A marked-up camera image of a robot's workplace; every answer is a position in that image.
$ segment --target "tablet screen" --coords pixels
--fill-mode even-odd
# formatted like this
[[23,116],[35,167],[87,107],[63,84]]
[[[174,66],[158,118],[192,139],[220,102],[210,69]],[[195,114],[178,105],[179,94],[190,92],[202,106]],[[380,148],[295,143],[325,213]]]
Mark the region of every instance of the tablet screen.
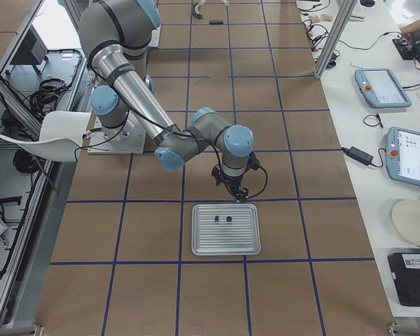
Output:
[[420,135],[398,131],[400,166],[398,175],[420,181]]
[[386,70],[363,71],[379,103],[407,102],[405,96]]

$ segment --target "floor grid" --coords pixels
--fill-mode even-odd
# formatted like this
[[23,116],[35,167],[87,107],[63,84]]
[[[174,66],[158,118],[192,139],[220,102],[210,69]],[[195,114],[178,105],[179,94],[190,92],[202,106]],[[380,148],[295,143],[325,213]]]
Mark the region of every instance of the floor grid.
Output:
[[[196,256],[196,204],[231,202],[206,150],[174,173],[82,153],[36,322],[60,335],[387,335],[392,316],[294,1],[159,0],[148,58],[181,128],[209,106],[252,129],[269,174],[258,255]],[[223,25],[210,25],[210,20]],[[264,176],[249,171],[251,194]]]

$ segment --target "metal tray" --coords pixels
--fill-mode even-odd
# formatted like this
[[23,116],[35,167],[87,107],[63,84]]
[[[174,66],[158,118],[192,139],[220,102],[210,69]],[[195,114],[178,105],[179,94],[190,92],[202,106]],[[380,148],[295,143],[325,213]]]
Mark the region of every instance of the metal tray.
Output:
[[253,204],[198,204],[192,211],[191,249],[197,256],[257,254],[261,250]]

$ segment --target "black case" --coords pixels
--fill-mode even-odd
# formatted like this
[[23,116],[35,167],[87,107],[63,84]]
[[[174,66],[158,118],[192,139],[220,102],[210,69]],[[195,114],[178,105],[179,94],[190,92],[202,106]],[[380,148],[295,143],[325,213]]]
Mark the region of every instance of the black case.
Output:
[[420,255],[394,253],[387,257],[398,299],[403,306],[420,307],[420,269],[407,268],[403,254]]

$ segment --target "robotic arm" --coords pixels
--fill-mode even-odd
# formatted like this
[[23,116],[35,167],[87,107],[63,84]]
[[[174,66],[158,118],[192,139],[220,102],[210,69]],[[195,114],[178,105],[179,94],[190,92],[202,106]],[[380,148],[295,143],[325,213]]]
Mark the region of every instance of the robotic arm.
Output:
[[243,202],[249,192],[241,186],[243,175],[260,167],[252,152],[253,134],[245,126],[230,125],[207,107],[196,112],[188,129],[181,131],[171,121],[149,90],[146,75],[146,46],[159,25],[152,0],[100,0],[86,9],[79,25],[80,43],[89,63],[109,85],[95,90],[99,97],[92,96],[92,107],[110,130],[125,124],[129,107],[156,142],[155,156],[168,172],[207,146],[216,147],[223,155],[212,176]]

